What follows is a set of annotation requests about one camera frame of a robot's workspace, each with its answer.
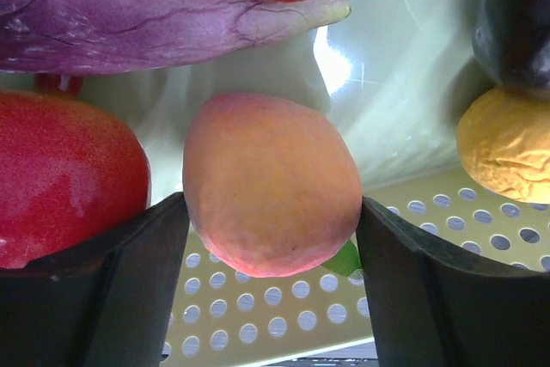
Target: orange peach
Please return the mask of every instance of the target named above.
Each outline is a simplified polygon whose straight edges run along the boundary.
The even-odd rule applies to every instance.
[[[286,277],[329,260],[361,212],[358,170],[336,129],[269,95],[208,100],[187,135],[183,174],[206,248],[253,277]]]

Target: wrinkled yellow fruit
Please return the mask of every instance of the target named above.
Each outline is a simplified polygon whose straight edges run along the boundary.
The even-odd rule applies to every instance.
[[[462,116],[456,144],[462,166],[483,187],[550,204],[550,102],[495,88]]]

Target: purple eggplant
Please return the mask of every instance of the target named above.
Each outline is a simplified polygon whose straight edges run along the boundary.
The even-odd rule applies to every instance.
[[[0,0],[0,71],[89,76],[196,64],[350,12],[348,0]]]

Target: perforated tray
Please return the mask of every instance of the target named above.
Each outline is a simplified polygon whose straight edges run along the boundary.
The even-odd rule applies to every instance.
[[[136,132],[154,202],[181,190],[183,141],[202,102],[267,93],[336,125],[366,195],[472,251],[550,270],[547,206],[510,203],[458,166],[456,123],[492,86],[471,49],[475,0],[351,1],[350,18],[330,28],[207,64],[90,78],[82,98]],[[3,75],[0,84],[31,88],[32,79]],[[362,285],[322,269],[245,280],[191,234],[162,366],[265,365],[369,340]]]

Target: mango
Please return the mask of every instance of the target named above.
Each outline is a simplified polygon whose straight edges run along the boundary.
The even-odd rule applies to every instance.
[[[358,169],[320,113],[260,94],[209,99],[193,118],[183,185],[205,247],[256,278],[332,258],[361,213]]]
[[[149,163],[131,129],[66,93],[0,89],[0,268],[22,268],[136,216]]]

